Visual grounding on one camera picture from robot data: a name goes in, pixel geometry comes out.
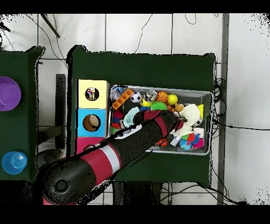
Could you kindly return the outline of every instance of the black robot arm segment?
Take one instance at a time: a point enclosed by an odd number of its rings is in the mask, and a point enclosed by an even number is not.
[[[135,125],[116,132],[101,145],[52,167],[44,177],[44,201],[48,204],[76,203],[184,124],[167,110],[141,111],[133,121]]]

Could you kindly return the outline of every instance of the orange toy block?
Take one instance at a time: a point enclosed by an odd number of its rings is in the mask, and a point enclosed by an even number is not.
[[[128,89],[126,92],[124,92],[122,96],[112,104],[113,109],[117,110],[129,97],[131,97],[132,94],[133,91],[131,89]]]

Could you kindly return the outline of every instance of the blue cup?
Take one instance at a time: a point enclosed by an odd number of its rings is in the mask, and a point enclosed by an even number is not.
[[[19,174],[27,166],[27,156],[22,152],[8,152],[2,158],[3,169],[11,175]]]

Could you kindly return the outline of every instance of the dark green tabletop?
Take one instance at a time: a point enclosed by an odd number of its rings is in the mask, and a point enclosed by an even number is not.
[[[81,45],[69,52],[68,85],[72,86],[71,149],[74,151],[76,79],[106,80],[130,85],[213,92],[214,54],[149,55],[88,52]],[[210,154],[205,156],[150,153],[121,170],[117,181],[200,182],[209,184]]]
[[[0,160],[10,151],[26,154],[28,164],[17,175],[6,173],[0,167],[0,180],[32,182],[36,175],[37,147],[36,66],[44,49],[32,47],[26,52],[0,51],[0,76],[15,80],[22,93],[19,105],[11,111],[0,112]]]

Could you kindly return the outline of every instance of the orange ball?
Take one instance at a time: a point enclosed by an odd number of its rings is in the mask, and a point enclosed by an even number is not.
[[[168,100],[168,94],[165,92],[159,92],[157,97],[156,97],[156,101],[159,102],[167,102]]]
[[[168,140],[165,139],[165,138],[162,138],[161,140],[159,140],[159,141],[157,142],[157,144],[158,144],[159,146],[161,146],[161,147],[165,147],[165,146],[168,145]]]

